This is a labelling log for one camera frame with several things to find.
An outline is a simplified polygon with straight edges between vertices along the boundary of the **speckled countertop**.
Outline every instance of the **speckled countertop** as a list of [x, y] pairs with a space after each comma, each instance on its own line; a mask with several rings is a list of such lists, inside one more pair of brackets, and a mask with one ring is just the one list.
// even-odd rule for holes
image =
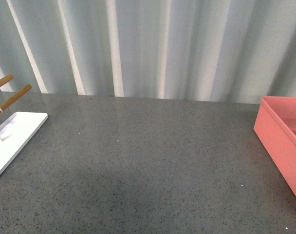
[[258, 107], [28, 93], [0, 123], [49, 119], [0, 176], [0, 234], [294, 234]]

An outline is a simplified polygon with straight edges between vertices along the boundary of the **curtain fold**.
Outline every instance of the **curtain fold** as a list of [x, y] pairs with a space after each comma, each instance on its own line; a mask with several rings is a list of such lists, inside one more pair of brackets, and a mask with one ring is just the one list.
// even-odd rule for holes
[[0, 0], [2, 91], [296, 96], [296, 0]]

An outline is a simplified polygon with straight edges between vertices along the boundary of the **pink storage bin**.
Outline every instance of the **pink storage bin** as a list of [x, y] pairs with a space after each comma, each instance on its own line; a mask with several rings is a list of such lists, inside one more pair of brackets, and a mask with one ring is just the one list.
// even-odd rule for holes
[[296, 196], [296, 97], [262, 97], [254, 131]]

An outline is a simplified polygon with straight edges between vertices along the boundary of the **table surface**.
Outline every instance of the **table surface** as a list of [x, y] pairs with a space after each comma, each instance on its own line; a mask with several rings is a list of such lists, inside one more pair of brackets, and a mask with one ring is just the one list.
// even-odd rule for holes
[[258, 108], [27, 93], [0, 124], [49, 118], [0, 176], [0, 233], [296, 233]]

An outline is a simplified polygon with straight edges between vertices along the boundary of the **white stand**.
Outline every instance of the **white stand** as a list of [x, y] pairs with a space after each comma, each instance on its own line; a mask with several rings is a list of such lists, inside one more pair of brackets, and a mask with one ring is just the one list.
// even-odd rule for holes
[[47, 118], [47, 113], [16, 112], [0, 125], [0, 175]]

